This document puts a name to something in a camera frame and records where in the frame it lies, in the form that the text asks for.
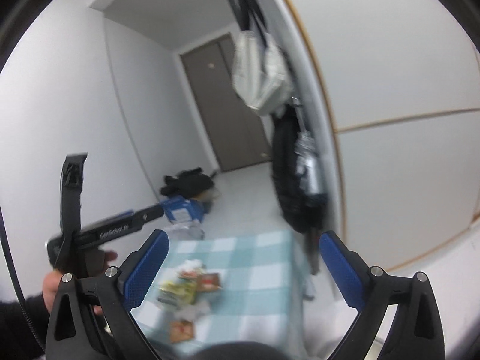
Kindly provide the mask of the black left sleeve forearm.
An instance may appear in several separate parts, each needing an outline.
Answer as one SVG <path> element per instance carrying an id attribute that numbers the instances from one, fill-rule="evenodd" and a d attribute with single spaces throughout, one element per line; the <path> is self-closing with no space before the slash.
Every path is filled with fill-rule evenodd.
<path id="1" fill-rule="evenodd" d="M 36 334 L 44 345 L 50 314 L 43 296 L 26 299 L 25 309 Z M 1 359 L 39 359 L 45 351 L 36 341 L 18 302 L 1 303 Z"/>

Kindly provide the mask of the person's left hand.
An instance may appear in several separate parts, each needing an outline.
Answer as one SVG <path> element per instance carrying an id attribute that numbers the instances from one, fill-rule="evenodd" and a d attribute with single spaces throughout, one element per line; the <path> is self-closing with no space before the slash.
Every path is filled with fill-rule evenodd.
<path id="1" fill-rule="evenodd" d="M 118 253 L 113 250 L 108 250 L 104 252 L 104 264 L 103 272 L 110 267 L 110 263 L 116 261 L 118 258 Z M 63 278 L 63 273 L 58 270 L 53 270 L 48 273 L 42 283 L 42 297 L 45 304 L 45 307 L 49 313 L 53 309 L 55 302 L 56 293 L 58 291 L 59 284 Z"/>

